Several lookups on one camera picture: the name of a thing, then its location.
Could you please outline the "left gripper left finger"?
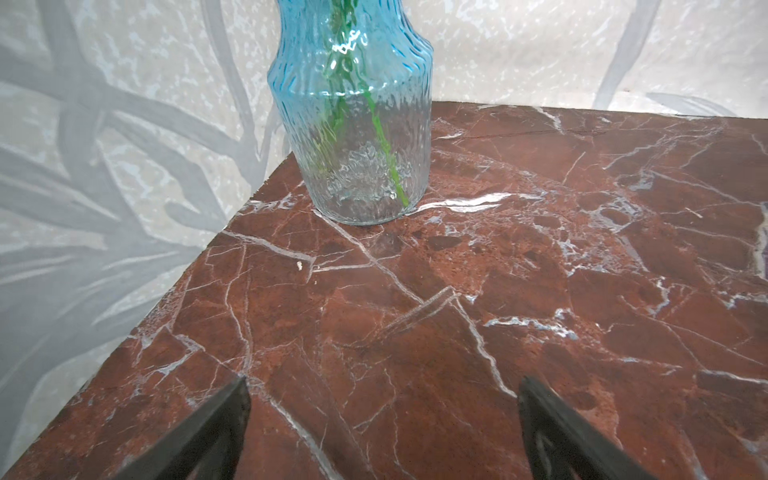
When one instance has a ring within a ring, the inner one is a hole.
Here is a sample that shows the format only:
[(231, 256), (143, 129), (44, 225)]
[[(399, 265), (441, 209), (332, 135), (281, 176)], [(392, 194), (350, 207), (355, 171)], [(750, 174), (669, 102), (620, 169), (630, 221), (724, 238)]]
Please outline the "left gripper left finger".
[(232, 479), (250, 410), (246, 379), (237, 377), (115, 477)]

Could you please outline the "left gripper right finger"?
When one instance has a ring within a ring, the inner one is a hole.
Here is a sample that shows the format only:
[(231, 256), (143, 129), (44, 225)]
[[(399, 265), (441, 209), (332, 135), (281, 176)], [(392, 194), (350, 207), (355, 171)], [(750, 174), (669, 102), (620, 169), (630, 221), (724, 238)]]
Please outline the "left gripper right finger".
[(535, 479), (651, 479), (552, 389), (532, 376), (519, 384), (523, 444)]

